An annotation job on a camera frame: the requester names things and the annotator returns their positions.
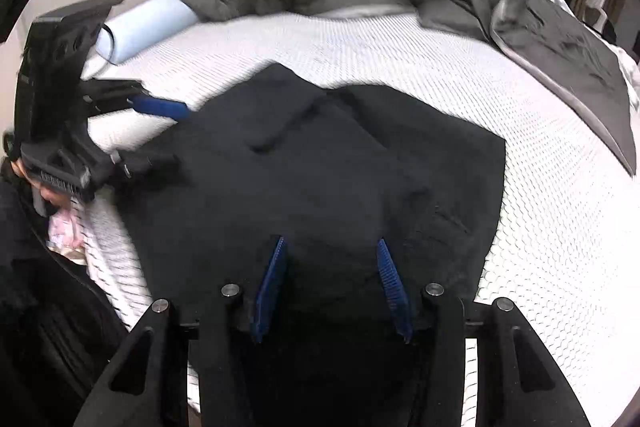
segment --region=silver bolt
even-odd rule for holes
[[[424,291],[434,297],[440,297],[444,293],[444,288],[442,287],[442,284],[430,282],[427,286],[424,287]]]
[[[169,307],[169,301],[167,299],[158,299],[151,304],[151,309],[156,313],[162,313]]]
[[[220,293],[225,297],[235,297],[240,293],[240,286],[237,284],[225,284],[222,286]]]
[[[507,297],[498,297],[495,301],[495,305],[498,306],[503,312],[510,312],[513,310],[513,301]]]

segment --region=white mesh mattress cover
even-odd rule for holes
[[[392,86],[506,140],[500,222],[477,300],[513,299],[591,425],[612,425],[640,386],[640,187],[580,118],[489,45],[422,29],[414,15],[197,25],[104,76],[142,79],[197,109],[270,61],[321,87]],[[639,123],[633,114],[636,137]],[[90,133],[106,149],[134,147],[170,124],[121,112],[93,119]],[[135,249],[108,194],[85,218],[90,274],[131,328],[152,301]],[[463,425],[474,424],[476,370],[467,341]],[[193,371],[188,391],[199,408]]]

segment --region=mattress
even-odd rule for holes
[[[604,143],[490,45],[422,29],[412,14],[200,24],[104,76],[139,78],[155,95],[197,109],[271,61],[321,87],[389,85],[506,140],[500,221],[476,300],[513,299],[591,425],[612,425],[640,387],[640,185]],[[639,117],[630,117],[638,137]],[[132,148],[171,123],[120,112],[94,118],[90,133],[105,149]],[[92,279],[131,328],[152,296],[108,192],[84,209],[84,223]],[[462,425],[474,425],[478,363],[474,342],[466,347]],[[198,407],[193,371],[188,392]]]

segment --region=blue gripper pad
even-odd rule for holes
[[[378,241],[378,272],[396,331],[404,337],[406,343],[409,343],[414,334],[409,298],[384,239]]]
[[[279,238],[273,250],[269,266],[262,279],[260,289],[255,299],[254,317],[251,323],[251,335],[257,343],[268,333],[271,317],[276,308],[278,294],[284,275],[287,271],[287,244],[284,237]]]
[[[191,112],[184,102],[155,98],[144,94],[133,97],[131,99],[131,107],[142,114],[164,116],[165,118],[173,118],[176,121],[184,120]]]

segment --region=wall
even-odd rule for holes
[[[16,27],[6,42],[0,44],[0,134],[14,123],[15,83],[21,61],[22,47]]]
[[[636,35],[640,31],[640,0],[625,0],[622,12],[618,17],[616,28],[617,44],[635,60],[638,60],[631,49],[636,42]]]

